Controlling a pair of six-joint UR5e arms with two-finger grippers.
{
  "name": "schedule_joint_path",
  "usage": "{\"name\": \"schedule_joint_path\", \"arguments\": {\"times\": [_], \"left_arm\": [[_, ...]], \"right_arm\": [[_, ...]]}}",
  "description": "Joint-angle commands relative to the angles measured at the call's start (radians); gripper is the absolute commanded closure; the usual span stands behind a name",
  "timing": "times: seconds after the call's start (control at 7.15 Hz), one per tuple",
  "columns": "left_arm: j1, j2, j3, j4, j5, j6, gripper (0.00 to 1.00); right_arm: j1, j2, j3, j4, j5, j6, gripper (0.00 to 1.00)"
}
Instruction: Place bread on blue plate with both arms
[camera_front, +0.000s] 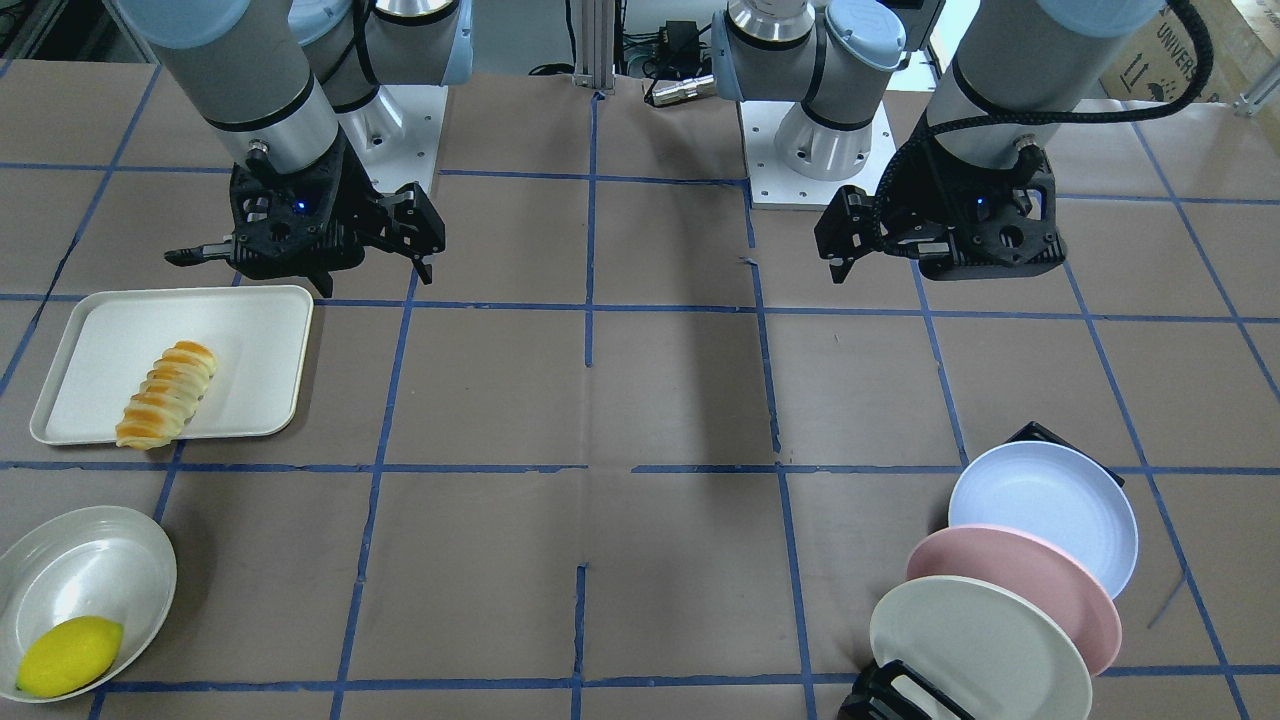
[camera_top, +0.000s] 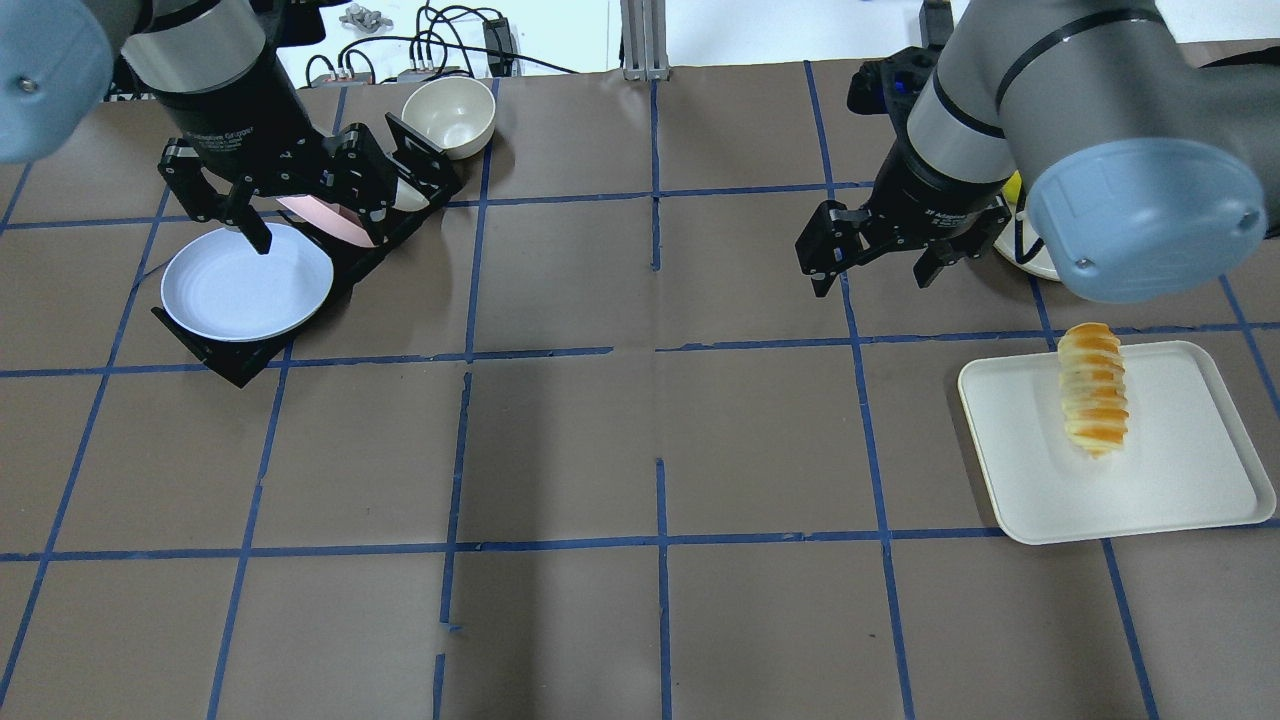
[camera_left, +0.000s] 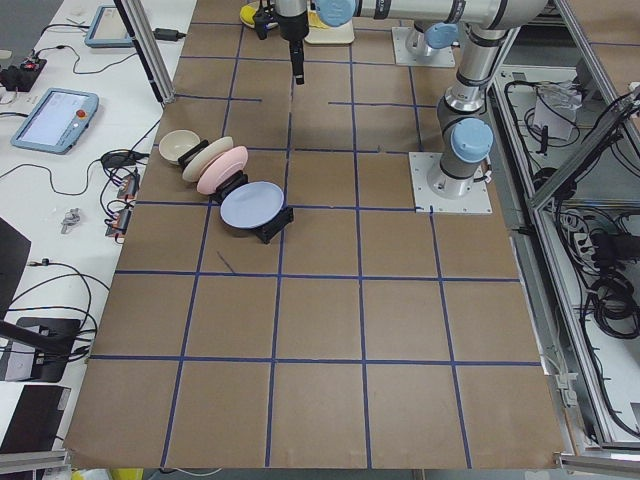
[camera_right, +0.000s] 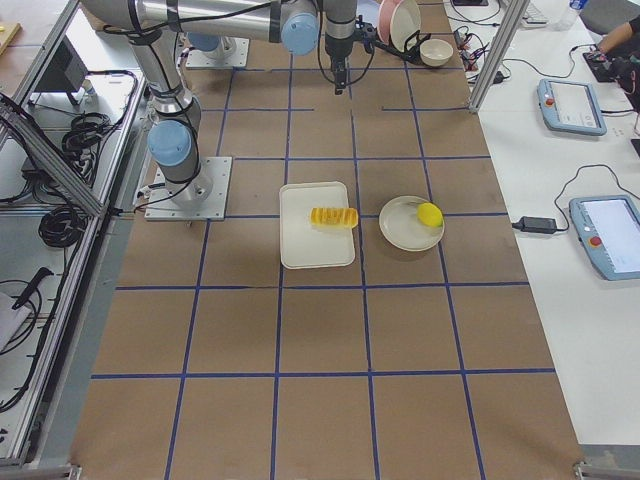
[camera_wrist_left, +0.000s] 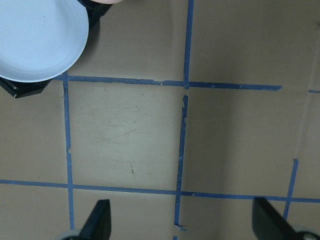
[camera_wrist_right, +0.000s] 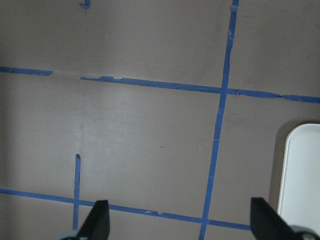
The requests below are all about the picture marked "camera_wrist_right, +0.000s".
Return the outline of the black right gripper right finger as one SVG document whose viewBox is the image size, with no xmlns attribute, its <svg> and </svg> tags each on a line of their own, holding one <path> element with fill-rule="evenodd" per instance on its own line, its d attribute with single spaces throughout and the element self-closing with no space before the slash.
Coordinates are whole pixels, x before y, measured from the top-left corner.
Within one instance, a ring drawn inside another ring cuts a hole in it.
<svg viewBox="0 0 320 240">
<path fill-rule="evenodd" d="M 300 239 L 262 197 L 251 198 L 250 229 L 256 240 Z"/>
</svg>

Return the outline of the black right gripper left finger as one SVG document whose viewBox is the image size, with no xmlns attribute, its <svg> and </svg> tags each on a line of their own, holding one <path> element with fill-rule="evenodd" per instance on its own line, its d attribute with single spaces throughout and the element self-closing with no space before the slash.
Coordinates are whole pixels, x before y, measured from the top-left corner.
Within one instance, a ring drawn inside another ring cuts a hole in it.
<svg viewBox="0 0 320 240">
<path fill-rule="evenodd" d="M 110 235 L 110 213 L 108 200 L 98 200 L 85 219 L 76 240 L 107 240 Z"/>
</svg>

